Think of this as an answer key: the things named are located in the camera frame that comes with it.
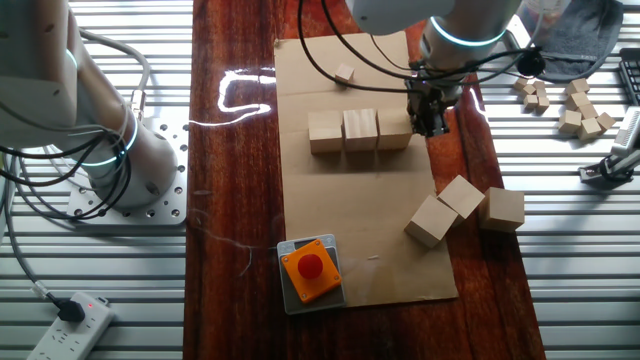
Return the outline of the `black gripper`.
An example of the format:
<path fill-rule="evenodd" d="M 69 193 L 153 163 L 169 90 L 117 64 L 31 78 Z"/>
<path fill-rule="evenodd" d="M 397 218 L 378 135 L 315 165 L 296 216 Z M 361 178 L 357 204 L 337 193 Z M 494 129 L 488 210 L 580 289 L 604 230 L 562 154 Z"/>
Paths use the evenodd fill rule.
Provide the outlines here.
<path fill-rule="evenodd" d="M 418 133 L 426 138 L 447 134 L 450 129 L 444 118 L 446 109 L 454 106 L 461 94 L 460 85 L 431 84 L 426 80 L 406 80 L 405 86 L 410 90 L 407 96 L 407 113 L 413 129 L 418 129 Z M 425 108 L 418 112 L 422 103 L 435 102 L 438 107 Z"/>

